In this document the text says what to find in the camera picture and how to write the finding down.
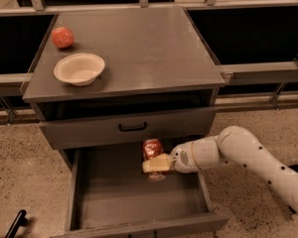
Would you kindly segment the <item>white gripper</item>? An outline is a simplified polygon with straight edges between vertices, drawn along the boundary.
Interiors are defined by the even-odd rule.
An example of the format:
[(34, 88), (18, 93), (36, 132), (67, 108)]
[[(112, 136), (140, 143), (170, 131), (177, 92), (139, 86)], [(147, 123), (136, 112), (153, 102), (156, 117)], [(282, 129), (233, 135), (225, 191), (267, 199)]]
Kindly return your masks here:
[(170, 169), (181, 174), (195, 173), (199, 170), (193, 157), (193, 142), (176, 146), (169, 156), (161, 154), (142, 163), (144, 173), (168, 172)]

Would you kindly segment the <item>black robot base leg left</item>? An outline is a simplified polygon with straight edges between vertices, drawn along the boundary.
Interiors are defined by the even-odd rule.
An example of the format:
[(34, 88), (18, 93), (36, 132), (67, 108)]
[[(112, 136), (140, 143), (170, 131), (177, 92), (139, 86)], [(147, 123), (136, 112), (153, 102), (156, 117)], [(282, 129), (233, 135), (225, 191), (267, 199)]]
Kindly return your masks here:
[(9, 230), (7, 231), (7, 233), (5, 235), (5, 238), (14, 238), (15, 235), (17, 234), (19, 228), (22, 226), (25, 226), (27, 224), (26, 215), (27, 215), (27, 211), (25, 209), (21, 209), (17, 213), (14, 221), (12, 222)]

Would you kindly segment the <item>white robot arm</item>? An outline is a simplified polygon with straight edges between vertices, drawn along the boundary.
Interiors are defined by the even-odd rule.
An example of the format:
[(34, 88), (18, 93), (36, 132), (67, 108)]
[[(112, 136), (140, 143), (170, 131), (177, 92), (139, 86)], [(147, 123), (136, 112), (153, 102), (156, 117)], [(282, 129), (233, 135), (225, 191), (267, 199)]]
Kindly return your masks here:
[(197, 173), (234, 162), (261, 177), (298, 214), (298, 173), (279, 162), (248, 130), (229, 126), (217, 136), (186, 142), (142, 164), (144, 173)]

